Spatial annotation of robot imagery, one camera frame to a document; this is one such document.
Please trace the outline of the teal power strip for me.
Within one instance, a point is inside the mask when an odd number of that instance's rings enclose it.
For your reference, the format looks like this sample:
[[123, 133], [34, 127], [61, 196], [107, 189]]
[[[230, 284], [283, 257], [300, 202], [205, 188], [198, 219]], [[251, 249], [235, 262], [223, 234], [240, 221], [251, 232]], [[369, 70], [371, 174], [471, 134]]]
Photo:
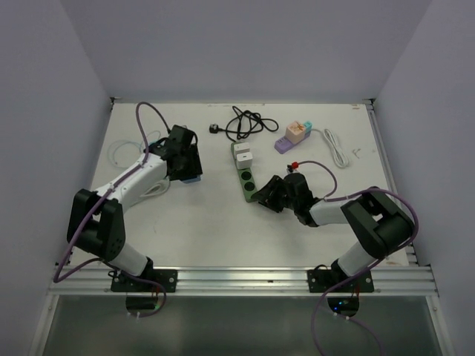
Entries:
[[194, 182], [201, 181], [201, 175], [193, 176], [193, 177], [186, 177], [185, 179], [180, 180], [184, 184], [190, 184]]

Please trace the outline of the green power strip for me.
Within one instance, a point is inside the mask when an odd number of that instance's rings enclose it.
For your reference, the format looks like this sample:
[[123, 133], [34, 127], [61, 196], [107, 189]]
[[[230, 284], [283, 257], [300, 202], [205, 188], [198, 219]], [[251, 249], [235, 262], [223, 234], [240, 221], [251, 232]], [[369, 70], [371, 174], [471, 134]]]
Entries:
[[[231, 144], [231, 154], [233, 158], [233, 162], [236, 167], [236, 155], [233, 153], [233, 145], [236, 143], [241, 143], [241, 142], [233, 142]], [[257, 192], [254, 176], [252, 173], [252, 167], [243, 169], [243, 170], [237, 170], [237, 176], [240, 182], [240, 186], [243, 192], [243, 196], [246, 202], [254, 202], [255, 199], [253, 198], [253, 195]]]

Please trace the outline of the white USB charger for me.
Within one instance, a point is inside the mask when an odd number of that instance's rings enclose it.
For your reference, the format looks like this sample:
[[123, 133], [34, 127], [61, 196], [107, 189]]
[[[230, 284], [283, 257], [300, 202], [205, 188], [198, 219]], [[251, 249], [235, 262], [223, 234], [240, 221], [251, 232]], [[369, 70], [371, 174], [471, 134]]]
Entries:
[[236, 167], [238, 170], [251, 168], [252, 162], [253, 162], [253, 155], [250, 151], [236, 155]]

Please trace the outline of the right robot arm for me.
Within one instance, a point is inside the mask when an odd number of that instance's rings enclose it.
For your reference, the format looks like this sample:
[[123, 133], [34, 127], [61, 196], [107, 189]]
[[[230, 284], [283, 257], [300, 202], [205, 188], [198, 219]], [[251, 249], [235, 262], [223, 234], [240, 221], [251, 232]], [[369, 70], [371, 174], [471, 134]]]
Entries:
[[380, 188], [368, 188], [351, 197], [315, 197], [303, 174], [274, 176], [252, 199], [280, 213], [293, 211], [298, 221], [309, 227], [346, 224], [357, 242], [329, 269], [315, 269], [315, 281], [347, 291], [368, 268], [398, 251], [416, 235], [416, 219], [409, 217]]

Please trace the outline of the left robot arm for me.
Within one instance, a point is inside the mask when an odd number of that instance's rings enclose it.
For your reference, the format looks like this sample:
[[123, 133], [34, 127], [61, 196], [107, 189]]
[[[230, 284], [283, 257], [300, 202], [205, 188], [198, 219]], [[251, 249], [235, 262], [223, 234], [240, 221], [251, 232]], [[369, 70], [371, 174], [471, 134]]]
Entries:
[[128, 282], [137, 291], [150, 289], [154, 282], [151, 262], [126, 242], [125, 212], [159, 181], [188, 182], [202, 173], [196, 133], [173, 126], [167, 137], [145, 148], [117, 178], [95, 190], [76, 193], [68, 243], [128, 273]]

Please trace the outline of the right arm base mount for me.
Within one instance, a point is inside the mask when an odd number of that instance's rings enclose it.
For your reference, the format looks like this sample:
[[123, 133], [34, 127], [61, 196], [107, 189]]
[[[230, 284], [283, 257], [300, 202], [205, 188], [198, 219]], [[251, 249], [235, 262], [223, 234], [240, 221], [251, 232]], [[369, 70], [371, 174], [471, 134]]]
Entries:
[[[334, 271], [331, 267], [318, 265], [315, 268], [307, 269], [307, 284], [310, 293], [324, 293], [333, 286], [345, 281], [348, 276], [340, 271]], [[333, 293], [373, 293], [375, 287], [370, 271], [365, 272], [360, 277], [336, 288]]]

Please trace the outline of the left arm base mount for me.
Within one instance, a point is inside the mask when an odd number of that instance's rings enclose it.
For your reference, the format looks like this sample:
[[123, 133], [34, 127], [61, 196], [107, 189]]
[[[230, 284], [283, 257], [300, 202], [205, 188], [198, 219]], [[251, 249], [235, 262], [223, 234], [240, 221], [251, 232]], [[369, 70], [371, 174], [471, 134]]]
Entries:
[[119, 293], [147, 293], [158, 291], [155, 285], [160, 284], [167, 293], [174, 293], [177, 286], [177, 270], [175, 269], [148, 269], [138, 277], [127, 277], [123, 272], [109, 271], [108, 276], [112, 279], [111, 291]]

